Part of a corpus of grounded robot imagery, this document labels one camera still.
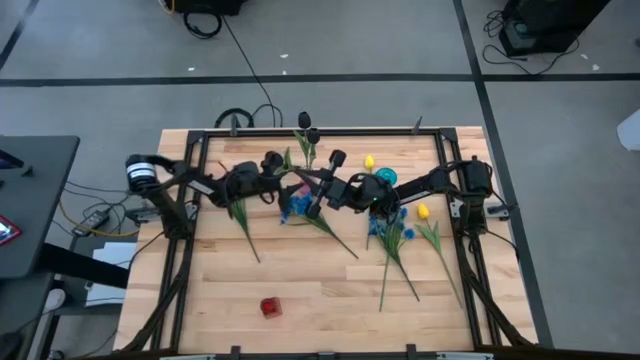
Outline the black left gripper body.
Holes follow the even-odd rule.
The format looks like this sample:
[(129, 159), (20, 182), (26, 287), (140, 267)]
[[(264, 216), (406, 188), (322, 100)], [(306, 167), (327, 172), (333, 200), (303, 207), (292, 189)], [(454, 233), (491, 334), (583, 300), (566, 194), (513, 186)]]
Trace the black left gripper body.
[(233, 202), (251, 196), (272, 195), (281, 187), (281, 175), (276, 171), (283, 165), (282, 159), (263, 160), (259, 171), (255, 162), (248, 161), (233, 167), (218, 180), (218, 206), (229, 207)]

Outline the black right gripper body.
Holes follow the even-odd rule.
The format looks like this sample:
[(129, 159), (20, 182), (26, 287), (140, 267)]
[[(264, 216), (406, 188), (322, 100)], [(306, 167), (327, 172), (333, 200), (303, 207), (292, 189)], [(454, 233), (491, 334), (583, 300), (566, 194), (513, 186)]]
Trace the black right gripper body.
[(348, 207), (354, 211), (364, 211), (374, 202), (374, 194), (366, 190), (366, 173), (357, 173), (348, 181), (334, 177), (322, 186), (327, 205), (335, 210)]

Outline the red glass vase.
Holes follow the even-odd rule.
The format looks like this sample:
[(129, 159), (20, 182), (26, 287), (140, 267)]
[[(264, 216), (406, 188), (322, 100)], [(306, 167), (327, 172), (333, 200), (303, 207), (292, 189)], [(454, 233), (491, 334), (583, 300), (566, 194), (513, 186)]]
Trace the red glass vase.
[(260, 310), (266, 319), (281, 316), (283, 313), (278, 297), (262, 299), (260, 302)]

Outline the white paper sheet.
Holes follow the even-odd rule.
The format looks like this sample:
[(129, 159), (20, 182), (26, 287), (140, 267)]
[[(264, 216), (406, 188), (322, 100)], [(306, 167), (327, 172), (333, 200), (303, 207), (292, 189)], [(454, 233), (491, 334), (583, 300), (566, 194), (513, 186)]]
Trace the white paper sheet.
[[(93, 258), (127, 269), (135, 252), (135, 243), (107, 242), (103, 248), (93, 251)], [(97, 283), (87, 285), (86, 289), (86, 307), (122, 304), (126, 294), (125, 289)]]

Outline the black power adapter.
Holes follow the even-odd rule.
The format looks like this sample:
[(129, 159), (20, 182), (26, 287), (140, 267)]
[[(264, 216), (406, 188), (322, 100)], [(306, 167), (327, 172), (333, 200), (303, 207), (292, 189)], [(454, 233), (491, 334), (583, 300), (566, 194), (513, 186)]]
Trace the black power adapter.
[(94, 210), (90, 215), (85, 217), (78, 225), (76, 225), (71, 233), (77, 237), (86, 237), (99, 230), (109, 220), (109, 214), (105, 211)]

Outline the black box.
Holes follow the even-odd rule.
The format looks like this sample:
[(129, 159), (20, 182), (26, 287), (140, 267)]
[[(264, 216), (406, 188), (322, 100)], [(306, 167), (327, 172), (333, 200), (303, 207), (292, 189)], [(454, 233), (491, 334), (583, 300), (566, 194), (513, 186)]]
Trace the black box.
[(236, 16), (248, 0), (162, 0), (169, 10), (175, 12), (207, 12)]

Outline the black desk leg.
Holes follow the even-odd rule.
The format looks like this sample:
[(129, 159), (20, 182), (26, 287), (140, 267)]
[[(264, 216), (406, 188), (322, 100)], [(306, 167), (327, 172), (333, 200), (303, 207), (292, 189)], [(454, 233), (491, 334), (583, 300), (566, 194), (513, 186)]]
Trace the black desk leg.
[(36, 269), (125, 289), (129, 271), (118, 265), (95, 260), (69, 249), (45, 243)]

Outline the black desk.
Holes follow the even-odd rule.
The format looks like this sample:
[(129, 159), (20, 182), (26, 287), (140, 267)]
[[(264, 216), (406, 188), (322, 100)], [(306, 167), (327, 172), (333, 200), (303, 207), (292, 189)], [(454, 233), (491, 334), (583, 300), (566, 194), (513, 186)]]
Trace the black desk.
[(45, 239), (79, 143), (77, 136), (0, 136), (0, 151), (24, 162), (0, 170), (0, 216), (21, 230), (0, 245), (0, 280), (48, 271), (65, 251)]

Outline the dark tablet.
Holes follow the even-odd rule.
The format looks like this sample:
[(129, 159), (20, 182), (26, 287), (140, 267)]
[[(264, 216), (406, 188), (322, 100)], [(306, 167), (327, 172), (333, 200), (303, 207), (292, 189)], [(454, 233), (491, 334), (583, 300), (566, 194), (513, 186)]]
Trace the dark tablet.
[(18, 169), (23, 166), (22, 160), (0, 149), (0, 170)]

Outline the red and white item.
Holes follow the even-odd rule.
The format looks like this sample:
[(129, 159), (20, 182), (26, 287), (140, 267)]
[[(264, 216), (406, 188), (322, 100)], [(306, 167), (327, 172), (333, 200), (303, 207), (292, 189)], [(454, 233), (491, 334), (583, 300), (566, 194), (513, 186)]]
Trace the red and white item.
[(22, 234), (22, 230), (10, 220), (0, 215), (0, 246), (11, 242)]

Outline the black equipment cart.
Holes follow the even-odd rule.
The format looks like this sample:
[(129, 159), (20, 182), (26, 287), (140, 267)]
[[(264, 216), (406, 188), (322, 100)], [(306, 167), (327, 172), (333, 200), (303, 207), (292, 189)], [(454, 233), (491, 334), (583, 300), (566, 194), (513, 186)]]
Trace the black equipment cart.
[(611, 0), (509, 0), (500, 12), (508, 56), (564, 53)]

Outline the white object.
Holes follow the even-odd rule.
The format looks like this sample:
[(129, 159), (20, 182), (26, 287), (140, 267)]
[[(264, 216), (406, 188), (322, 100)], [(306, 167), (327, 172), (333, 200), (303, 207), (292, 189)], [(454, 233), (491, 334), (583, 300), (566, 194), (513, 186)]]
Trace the white object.
[(620, 144), (628, 151), (640, 151), (640, 108), (617, 127)]

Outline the black aluminium table frame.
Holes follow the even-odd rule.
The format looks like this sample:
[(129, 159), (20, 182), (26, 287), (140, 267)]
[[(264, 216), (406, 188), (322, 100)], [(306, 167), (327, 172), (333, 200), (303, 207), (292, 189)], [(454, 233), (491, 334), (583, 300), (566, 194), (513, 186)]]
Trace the black aluminium table frame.
[[(184, 161), (218, 179), (240, 163), (260, 164), (265, 154), (291, 150), (293, 164), (306, 169), (293, 128), (167, 130), (157, 155)], [(335, 172), (343, 181), (357, 173), (393, 169), (398, 186), (452, 161), (490, 164), (480, 128), (325, 128), (316, 164), (327, 168), (333, 151), (346, 159)], [(371, 155), (375, 166), (365, 168)], [(532, 326), (519, 264), (524, 257), (498, 234), (503, 218), (486, 217), (482, 234), (457, 233), (461, 203), (430, 195), (403, 205), (415, 238), (400, 250), (417, 301), (398, 266), (388, 268), (383, 311), (379, 299), (385, 255), (368, 240), (369, 211), (330, 208), (320, 214), (358, 256), (312, 225), (282, 225), (278, 194), (244, 199), (258, 263), (230, 209), (206, 195), (173, 186), (169, 195), (185, 207), (192, 236), (171, 239), (161, 220), (139, 232), (140, 250), (129, 267), (114, 360), (161, 358), (265, 360), (375, 360), (451, 358), (483, 360), (530, 355), (522, 335)], [(463, 301), (460, 308), (440, 259), (416, 228), (420, 203), (439, 223), (443, 257)], [(266, 319), (260, 302), (278, 297), (281, 316)]]

